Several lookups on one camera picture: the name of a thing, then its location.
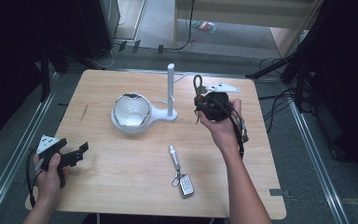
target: person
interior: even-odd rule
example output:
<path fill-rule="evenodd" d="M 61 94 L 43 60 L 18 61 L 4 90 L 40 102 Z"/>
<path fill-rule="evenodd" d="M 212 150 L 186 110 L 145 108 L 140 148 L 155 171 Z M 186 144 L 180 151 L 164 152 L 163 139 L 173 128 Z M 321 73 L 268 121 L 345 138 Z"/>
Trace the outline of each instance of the person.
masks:
<path fill-rule="evenodd" d="M 236 99 L 230 102 L 240 115 L 241 100 Z M 211 132 L 214 143 L 220 149 L 226 163 L 230 222 L 234 224 L 271 223 L 269 214 L 242 162 L 230 119 L 219 122 L 210 121 L 201 111 L 199 118 L 200 123 Z M 60 179 L 56 172 L 60 159 L 60 154 L 56 153 L 50 160 L 48 171 L 43 171 L 37 178 L 39 197 L 24 223 L 49 223 L 50 217 L 62 196 Z M 35 155 L 34 164 L 38 162 L 39 158 Z"/>

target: wooden table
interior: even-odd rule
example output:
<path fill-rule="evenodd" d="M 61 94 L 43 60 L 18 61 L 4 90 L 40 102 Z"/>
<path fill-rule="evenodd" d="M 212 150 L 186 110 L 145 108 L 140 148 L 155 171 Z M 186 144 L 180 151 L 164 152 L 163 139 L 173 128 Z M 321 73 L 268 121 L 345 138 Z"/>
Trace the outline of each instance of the wooden table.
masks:
<path fill-rule="evenodd" d="M 59 211 L 137 214 L 186 217 L 228 217 L 227 171 L 211 134 L 197 124 L 194 114 L 193 77 L 174 84 L 174 122 L 157 121 L 143 133 L 119 131 L 111 121 L 116 99 L 126 92 L 138 92 L 153 105 L 164 108 L 167 75 L 133 72 L 85 71 L 56 133 L 66 138 L 63 153 L 89 142 L 84 160 L 68 168 Z M 247 79 L 203 77 L 211 86 L 225 82 L 241 88 L 229 97 L 242 99 L 242 114 L 249 142 L 244 144 L 244 163 L 261 200 L 273 219 L 286 210 L 279 189 L 266 128 L 255 84 Z M 182 171 L 190 175 L 195 193 L 182 199 L 171 181 L 175 175 L 168 146 L 177 150 Z"/>

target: white cylinder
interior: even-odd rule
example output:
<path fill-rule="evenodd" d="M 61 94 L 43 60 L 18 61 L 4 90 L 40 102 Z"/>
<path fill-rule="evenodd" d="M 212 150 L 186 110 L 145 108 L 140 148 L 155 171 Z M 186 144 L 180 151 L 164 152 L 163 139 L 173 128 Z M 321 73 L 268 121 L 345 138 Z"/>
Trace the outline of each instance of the white cylinder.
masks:
<path fill-rule="evenodd" d="M 173 75 L 175 73 L 175 65 L 173 63 L 168 64 L 168 116 L 172 116 L 173 110 Z"/>

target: gray carpet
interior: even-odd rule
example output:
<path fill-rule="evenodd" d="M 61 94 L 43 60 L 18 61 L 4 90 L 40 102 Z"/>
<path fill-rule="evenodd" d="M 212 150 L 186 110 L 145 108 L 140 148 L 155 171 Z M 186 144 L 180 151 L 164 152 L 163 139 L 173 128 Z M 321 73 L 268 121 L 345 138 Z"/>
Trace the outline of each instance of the gray carpet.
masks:
<path fill-rule="evenodd" d="M 244 77 L 244 74 L 258 71 L 261 61 L 243 57 L 174 51 L 166 51 L 158 55 L 156 49 L 140 49 L 138 53 L 132 54 L 131 48 L 121 52 L 114 51 L 114 56 L 115 63 L 109 70 L 165 71 L 169 63 L 175 63 L 178 72 L 225 74 L 226 77 L 240 78 Z M 105 60 L 101 60 L 101 63 L 109 63 L 109 57 L 107 55 Z M 65 105 L 69 104 L 76 84 L 86 69 L 73 60 L 69 59 L 68 62 L 70 68 L 67 74 L 60 75 L 56 95 L 37 130 L 32 147 L 37 146 L 42 134 L 55 134 L 65 112 Z M 283 91 L 283 85 L 279 82 L 279 75 L 272 74 L 257 80 L 256 89 L 259 96 L 276 95 Z M 0 132 L 0 174 L 32 118 L 38 106 L 40 94 L 40 88 L 36 89 L 13 115 L 4 130 Z M 270 111 L 272 101 L 260 102 L 263 114 Z M 342 198 L 349 219 L 351 223 L 358 223 L 358 165 L 332 159 L 330 146 L 318 120 L 312 115 L 306 115 L 306 119 L 315 136 L 325 166 Z M 268 138 L 281 187 L 290 193 L 284 198 L 287 217 L 283 220 L 274 220 L 274 223 L 335 223 L 289 107 L 275 114 Z M 0 205 L 0 223 L 20 223 L 28 214 L 24 208 L 24 199 L 28 194 L 24 183 L 24 164 L 23 161 Z M 54 214 L 52 223 L 81 223 L 86 215 L 57 212 Z"/>

